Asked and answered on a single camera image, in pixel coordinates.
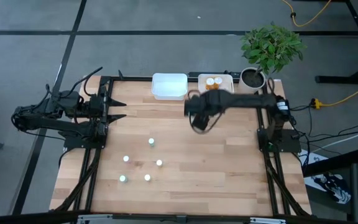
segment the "potted plant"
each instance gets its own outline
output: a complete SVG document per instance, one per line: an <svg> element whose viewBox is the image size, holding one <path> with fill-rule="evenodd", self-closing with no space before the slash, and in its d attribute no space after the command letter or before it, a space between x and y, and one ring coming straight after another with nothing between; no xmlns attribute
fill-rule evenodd
<svg viewBox="0 0 358 224"><path fill-rule="evenodd" d="M262 88L270 69L279 72L296 56L303 60L301 50L306 48L299 34L274 23L246 33L241 40L241 50L244 51L242 56L250 64L258 65L257 68L250 67L241 72L239 91L242 93L255 93Z"/></svg>

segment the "yellow cable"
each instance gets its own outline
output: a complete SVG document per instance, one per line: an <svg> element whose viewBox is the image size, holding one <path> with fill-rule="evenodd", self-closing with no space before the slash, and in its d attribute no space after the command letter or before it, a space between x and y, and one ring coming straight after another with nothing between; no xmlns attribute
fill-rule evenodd
<svg viewBox="0 0 358 224"><path fill-rule="evenodd" d="M350 95L350 96L348 96L348 97L346 97L345 99L343 99L343 100L339 100L338 102L336 102L336 103L330 103L330 104L324 104L324 103L321 103L320 102L320 104L319 104L319 106L335 106L335 105L338 105L338 104L340 104L340 103L343 103L343 102L345 102L346 100L348 100L348 99L350 99L350 98L352 98L353 96L356 96L358 94L358 91L357 92L355 92L355 93L353 93L352 95Z"/></svg>
<svg viewBox="0 0 358 224"><path fill-rule="evenodd" d="M291 12L294 13L291 4L288 3L286 0L282 0L282 1L285 2L285 4L287 4L291 8ZM311 20L309 20L309 22L307 22L305 24L298 25L295 21L295 16L292 16L292 21L293 21L294 25L296 25L297 27L304 27L304 26L308 25L309 23L313 22L328 7L328 5L329 5L329 3L331 3L331 1L332 0L329 0L327 2L327 4Z"/></svg>
<svg viewBox="0 0 358 224"><path fill-rule="evenodd" d="M291 4L288 3L286 0L282 0L282 1L285 2L285 4L287 4L287 5L291 8L291 13L294 13ZM304 27L304 26L308 25L309 23L313 22L313 21L328 7L328 5L329 5L329 3L331 3L331 1L332 1L332 0L329 0L329 1L327 2L327 4L326 4L311 20L309 20L308 22L306 22L306 23L304 23L304 24L302 24L302 25L298 25L298 24L296 23L296 21L295 21L295 16L292 16L292 21L293 21L294 25L296 25L297 27ZM322 107L322 106L335 106L335 105L338 105L338 104L343 103L343 102L345 102L346 100L352 98L353 96L356 96L357 94L358 94L358 91L355 92L355 93L353 93L352 95L346 97L346 98L343 99L343 100L339 100L338 102L330 103L330 104L324 104L324 103L322 103L322 102L320 102L320 101L318 101L318 100L316 99L316 102L317 102L316 108L317 108L317 109L320 109L320 107Z"/></svg>

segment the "electrical plug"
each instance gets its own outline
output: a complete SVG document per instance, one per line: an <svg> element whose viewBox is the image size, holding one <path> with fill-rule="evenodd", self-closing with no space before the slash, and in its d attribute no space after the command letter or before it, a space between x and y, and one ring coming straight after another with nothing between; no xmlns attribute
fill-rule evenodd
<svg viewBox="0 0 358 224"><path fill-rule="evenodd" d="M321 106L323 105L323 103L321 101L319 101L318 99L316 99L316 98L312 98L311 102L310 102L310 105L311 105L312 108L314 108L316 110L320 110Z"/></svg>

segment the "gray floor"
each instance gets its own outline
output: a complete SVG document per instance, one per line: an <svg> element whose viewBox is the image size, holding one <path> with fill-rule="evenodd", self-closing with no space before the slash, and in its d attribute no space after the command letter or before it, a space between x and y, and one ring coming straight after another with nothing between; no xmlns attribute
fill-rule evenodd
<svg viewBox="0 0 358 224"><path fill-rule="evenodd" d="M297 21L313 17L324 2L291 2ZM358 1L353 1L358 12ZM71 30L80 1L0 0L0 29ZM291 30L356 30L345 4L332 3L314 23L296 28L289 8L279 0L89 0L80 30L250 30L274 21ZM0 36L0 215L10 212L12 199L31 149L33 137L18 133L9 120L14 108L38 102L45 84L53 84L68 36ZM334 102L358 90L357 85L316 84L315 75L350 75L358 70L358 37L303 37L304 61L295 60L281 78L294 106L311 98ZM241 71L236 36L77 36L62 83L66 90L99 66L100 75L151 76L156 72ZM358 124L358 97L313 111L313 134L336 133ZM309 128L307 111L294 114L302 131ZM48 210L63 143L46 139L24 206L24 213ZM358 139L330 150L358 149ZM321 152L324 156L334 156ZM344 214L312 203L315 215L343 219Z"/></svg>

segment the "green plant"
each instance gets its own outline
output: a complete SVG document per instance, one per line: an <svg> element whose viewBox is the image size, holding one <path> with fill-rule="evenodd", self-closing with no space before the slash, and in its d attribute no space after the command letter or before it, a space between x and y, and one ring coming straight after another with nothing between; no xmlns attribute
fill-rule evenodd
<svg viewBox="0 0 358 224"><path fill-rule="evenodd" d="M301 50L306 48L299 34L278 27L273 22L271 26L246 33L241 40L241 50L244 51L242 56L248 59L250 64L259 65L255 74L263 71L268 75L271 68L273 72L279 72L295 56L303 60Z"/></svg>

